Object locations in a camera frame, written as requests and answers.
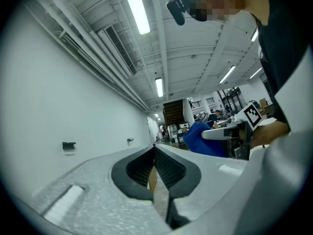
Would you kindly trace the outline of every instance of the air vent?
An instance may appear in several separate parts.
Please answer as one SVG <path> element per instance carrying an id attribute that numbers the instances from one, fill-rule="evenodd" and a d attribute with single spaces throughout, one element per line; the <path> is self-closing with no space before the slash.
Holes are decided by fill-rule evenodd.
<path id="1" fill-rule="evenodd" d="M 126 52 L 122 42 L 120 41 L 116 31 L 113 29 L 112 26 L 110 26 L 110 27 L 105 29 L 105 32 L 106 32 L 107 36 L 109 37 L 109 39 L 111 40 L 111 42 L 113 43 L 113 45 L 115 46 L 119 55 L 121 56 L 121 58 L 123 59 L 123 61 L 127 65 L 130 72 L 133 75 L 135 75 L 137 73 L 135 66 L 134 66 L 131 58 L 129 57 L 128 53 Z"/>

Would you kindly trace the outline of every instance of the blue bag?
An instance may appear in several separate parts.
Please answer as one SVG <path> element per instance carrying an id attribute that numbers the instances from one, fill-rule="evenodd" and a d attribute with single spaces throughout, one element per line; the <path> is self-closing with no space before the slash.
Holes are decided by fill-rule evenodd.
<path id="1" fill-rule="evenodd" d="M 188 148 L 195 153 L 226 158 L 220 142 L 218 140 L 205 140 L 201 137 L 202 131 L 211 130 L 205 122 L 194 122 L 183 140 Z"/>

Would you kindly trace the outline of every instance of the white tabletop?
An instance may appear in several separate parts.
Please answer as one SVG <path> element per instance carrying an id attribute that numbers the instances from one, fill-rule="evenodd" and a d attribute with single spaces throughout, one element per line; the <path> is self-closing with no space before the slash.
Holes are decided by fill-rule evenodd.
<path id="1" fill-rule="evenodd" d="M 224 124 L 226 122 L 227 122 L 227 120 L 222 120 L 222 121 L 217 122 L 217 124 L 220 125 L 220 124 Z"/>

